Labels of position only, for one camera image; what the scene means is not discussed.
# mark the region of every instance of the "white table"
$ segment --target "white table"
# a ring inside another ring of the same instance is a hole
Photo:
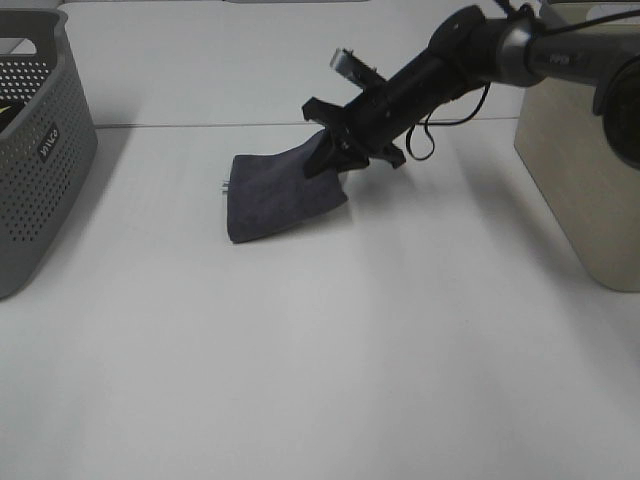
[[[233,246],[234,154],[309,126],[99,132],[33,282],[0,304],[0,478],[609,479],[640,471],[640,297],[590,280],[511,145]]]
[[[428,44],[469,0],[355,3],[72,3],[67,31],[100,125],[247,125],[303,122],[312,96],[345,104],[359,90],[329,68],[336,48],[384,76]],[[478,2],[488,16],[500,11]],[[461,118],[471,94],[437,114]],[[495,86],[479,118],[519,115],[522,91]]]

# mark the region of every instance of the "basket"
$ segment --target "basket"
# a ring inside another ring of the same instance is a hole
[[[25,102],[0,132],[0,298],[25,285],[67,217],[97,138],[57,10],[0,10],[0,38],[31,55],[0,55],[0,100]]]

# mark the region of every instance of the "basket label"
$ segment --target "basket label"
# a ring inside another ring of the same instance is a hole
[[[52,123],[51,127],[49,127],[49,131],[42,139],[42,142],[40,142],[40,145],[38,145],[38,156],[42,163],[47,161],[49,155],[51,155],[51,152],[53,151],[53,148],[56,146],[56,143],[58,143],[59,138],[60,130],[58,130],[58,126],[55,123]]]

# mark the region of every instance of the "dark gray cloth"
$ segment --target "dark gray cloth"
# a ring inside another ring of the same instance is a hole
[[[322,132],[278,155],[238,155],[227,198],[227,231],[234,243],[281,232],[347,201],[334,169],[306,179],[303,165]]]

